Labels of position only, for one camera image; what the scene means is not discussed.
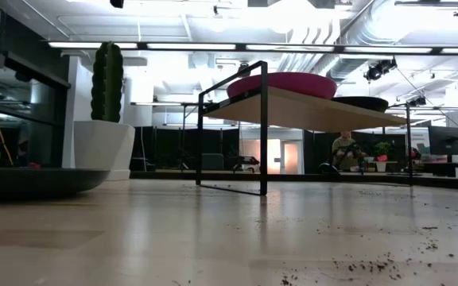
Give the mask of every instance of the wooden floor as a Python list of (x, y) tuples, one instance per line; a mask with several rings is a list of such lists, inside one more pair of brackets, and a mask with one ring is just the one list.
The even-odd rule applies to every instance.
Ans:
[(0, 203), (1, 286), (318, 284), (458, 285), (458, 191), (131, 180)]

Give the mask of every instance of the door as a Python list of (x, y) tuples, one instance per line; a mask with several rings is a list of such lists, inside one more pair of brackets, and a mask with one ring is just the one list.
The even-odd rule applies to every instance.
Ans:
[(303, 174), (301, 140), (281, 140), (281, 174)]

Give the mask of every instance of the white planter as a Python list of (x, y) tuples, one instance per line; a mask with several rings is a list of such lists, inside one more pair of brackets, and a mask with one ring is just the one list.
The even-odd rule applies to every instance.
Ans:
[(128, 180), (134, 137), (134, 127), (125, 124), (74, 122), (76, 168), (108, 169), (107, 180)]
[(378, 172), (386, 172), (386, 162), (376, 162), (375, 167)]

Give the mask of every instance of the ceiling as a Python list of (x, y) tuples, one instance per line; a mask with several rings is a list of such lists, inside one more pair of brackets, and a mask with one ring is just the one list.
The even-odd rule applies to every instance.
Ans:
[[(125, 8), (114, 9), (108, 0), (0, 0), (0, 8), (17, 18), (44, 38), (51, 41), (195, 41), (195, 42), (252, 42), (301, 43), (321, 39), (333, 41), (338, 34), (325, 33), (323, 27), (335, 31), (334, 23), (344, 27), (369, 0), (352, 0), (352, 6), (341, 10), (281, 7), (276, 14), (269, 8), (249, 8), (242, 0), (224, 1), (138, 1), (126, 0)], [(213, 6), (219, 7), (214, 15)], [(407, 26), (407, 33), (396, 44), (458, 44), (458, 17), (452, 11), (430, 13), (431, 10), (394, 14), (394, 21), (382, 21), (385, 33)], [(297, 18), (308, 19), (298, 23)], [(294, 29), (283, 33), (288, 25)], [(306, 27), (320, 27), (310, 36)], [(89, 66), (88, 52), (81, 54)], [(208, 88), (237, 71), (237, 65), (216, 64), (208, 72), (192, 71), (190, 52), (124, 52), (126, 58), (147, 59), (146, 70), (153, 74), (155, 95), (192, 94)], [(215, 52), (210, 59), (235, 60), (236, 63), (265, 60), (270, 72), (281, 67), (285, 55), (281, 53)], [(400, 71), (392, 71), (381, 79), (368, 83), (363, 73), (368, 63), (355, 69), (342, 83), (337, 96), (371, 95), (395, 102), (403, 95), (413, 95), (415, 87), (424, 87), (432, 100), (442, 99), (447, 85), (458, 79), (458, 57), (397, 56)]]

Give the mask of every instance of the wooden tabletop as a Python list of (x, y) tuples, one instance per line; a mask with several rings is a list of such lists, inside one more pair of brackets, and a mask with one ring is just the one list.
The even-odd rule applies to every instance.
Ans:
[[(261, 95), (234, 102), (227, 99), (204, 116), (241, 122), (261, 122)], [(268, 125), (329, 133), (383, 126), (401, 126), (405, 118), (367, 110), (275, 87), (268, 87)]]

